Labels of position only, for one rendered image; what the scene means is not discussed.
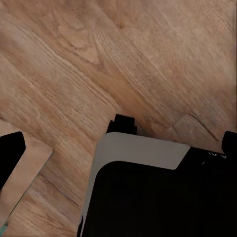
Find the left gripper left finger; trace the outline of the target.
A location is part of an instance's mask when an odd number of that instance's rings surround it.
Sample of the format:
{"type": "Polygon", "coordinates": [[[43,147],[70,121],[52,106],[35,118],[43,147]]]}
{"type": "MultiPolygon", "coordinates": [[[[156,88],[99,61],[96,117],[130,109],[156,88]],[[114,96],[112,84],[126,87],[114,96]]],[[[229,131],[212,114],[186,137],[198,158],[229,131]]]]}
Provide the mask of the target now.
{"type": "Polygon", "coordinates": [[[0,137],[0,190],[26,150],[22,132],[0,137]]]}

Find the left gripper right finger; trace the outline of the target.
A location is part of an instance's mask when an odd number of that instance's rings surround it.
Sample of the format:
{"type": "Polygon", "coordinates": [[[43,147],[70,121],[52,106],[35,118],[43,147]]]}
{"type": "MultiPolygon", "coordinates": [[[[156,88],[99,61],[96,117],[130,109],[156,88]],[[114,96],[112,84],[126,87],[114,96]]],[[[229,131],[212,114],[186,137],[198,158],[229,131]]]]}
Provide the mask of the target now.
{"type": "Polygon", "coordinates": [[[237,133],[226,131],[221,148],[237,171],[237,133]]]}

